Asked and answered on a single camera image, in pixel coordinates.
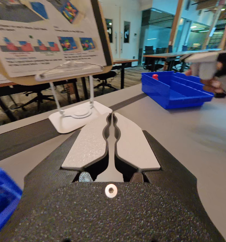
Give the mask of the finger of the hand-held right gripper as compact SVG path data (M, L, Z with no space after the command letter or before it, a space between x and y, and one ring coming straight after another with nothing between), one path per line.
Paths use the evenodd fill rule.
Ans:
M201 80L211 80L217 71L218 51L191 53L180 58L181 61L191 64L191 75Z

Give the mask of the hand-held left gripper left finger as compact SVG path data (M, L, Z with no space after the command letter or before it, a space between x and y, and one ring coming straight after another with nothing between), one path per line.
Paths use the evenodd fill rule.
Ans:
M95 181L107 169L111 116L111 113L103 114L81 129L61 165L62 171L88 172Z

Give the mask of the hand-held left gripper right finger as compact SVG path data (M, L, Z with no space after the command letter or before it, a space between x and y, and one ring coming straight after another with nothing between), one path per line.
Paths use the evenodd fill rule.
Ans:
M143 130L120 113L113 113L115 128L115 168L130 181L134 173L158 171L161 166Z

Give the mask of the blue plastic storage bin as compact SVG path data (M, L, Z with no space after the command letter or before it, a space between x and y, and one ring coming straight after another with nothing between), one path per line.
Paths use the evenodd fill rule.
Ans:
M152 78L158 75L159 80ZM214 95L204 91L199 77L174 71L142 73L142 91L164 109L199 107Z
M21 196L21 188L0 168L0 231L17 208Z

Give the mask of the person's right hand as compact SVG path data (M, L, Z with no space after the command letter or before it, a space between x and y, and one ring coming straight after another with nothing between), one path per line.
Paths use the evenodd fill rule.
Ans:
M224 98L226 97L226 92L222 88L222 84L216 78L210 80L200 79L200 83L203 85L203 90L209 93L212 93L215 98Z

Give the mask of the wooden office desk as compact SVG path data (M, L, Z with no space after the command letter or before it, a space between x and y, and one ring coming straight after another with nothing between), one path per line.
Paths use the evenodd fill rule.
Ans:
M172 71L174 67L174 62L179 60L182 64L182 67L180 69L180 72L184 71L185 68L185 62L181 61L180 58L185 55L195 54L195 53L201 53L206 52L207 50L200 50L200 51L181 51L181 52L173 52L173 53L161 53L161 54L152 54L152 55L144 55L148 62L147 65L150 65L150 71L155 72L157 71L157 64L156 60L160 59L163 62L166 62L168 65L166 67L166 71Z
M121 83L120 88L124 89L125 84L125 68L132 67L132 62L138 62L138 59L115 59L113 61L112 71L120 70L121 71Z

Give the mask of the black office chair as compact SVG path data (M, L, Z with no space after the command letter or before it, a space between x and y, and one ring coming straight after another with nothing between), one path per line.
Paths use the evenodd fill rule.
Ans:
M117 88L113 87L111 84L109 84L107 82L107 79L115 78L116 76L117 76L117 73L115 71L109 71L107 73L93 75L94 79L97 79L97 81L99 81L99 82L102 81L102 83L94 86L94 89L102 86L102 94L104 93L105 87L109 87L109 88L113 89L114 91L117 91L118 90Z
M31 99L29 102L25 103L25 104L17 104L15 103L15 101L12 99L11 95L10 98L12 99L13 101L13 105L10 107L10 109L12 110L16 110L16 109L19 109L21 108L22 110L26 111L25 109L25 106L29 105L29 104L32 104L32 103L37 103L37 112L40 111L40 104L43 103L43 100L47 100L47 101L55 101L54 98L51 98L53 97L53 95L43 95L42 94L42 91L43 90L46 90L50 87L49 84L39 84L39 85L31 85L31 86L25 86L25 85L14 85L13 86L17 91L18 93L21 93L21 92L24 92L24 94L26 96L32 94L32 93L35 93L37 94L37 96L33 99Z
M153 55L155 54L153 46L145 46L145 55ZM150 58L150 57L144 57L143 60L144 62L144 69L145 70L149 70L151 72L156 72L160 69L163 68L163 64L159 63L159 58L154 59L154 58Z

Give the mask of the black door sign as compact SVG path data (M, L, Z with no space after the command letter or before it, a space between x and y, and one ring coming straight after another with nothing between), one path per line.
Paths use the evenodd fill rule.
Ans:
M113 20L105 19L110 43L113 43Z
M123 41L124 41L124 43L127 43L127 44L130 42L130 25L131 25L131 23L129 21L124 21Z

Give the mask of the black-legged office desk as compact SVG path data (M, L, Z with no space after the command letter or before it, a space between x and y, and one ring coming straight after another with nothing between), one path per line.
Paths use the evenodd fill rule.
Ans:
M9 107L2 101L1 97L19 94L18 91L13 87L14 85L17 84L7 80L5 77L0 75L0 108L11 122L17 121L17 118L13 115Z

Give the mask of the wood-framed poster board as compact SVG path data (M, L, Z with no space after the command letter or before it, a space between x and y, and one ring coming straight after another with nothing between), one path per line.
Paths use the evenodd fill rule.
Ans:
M36 85L110 71L99 1L0 1L0 75Z

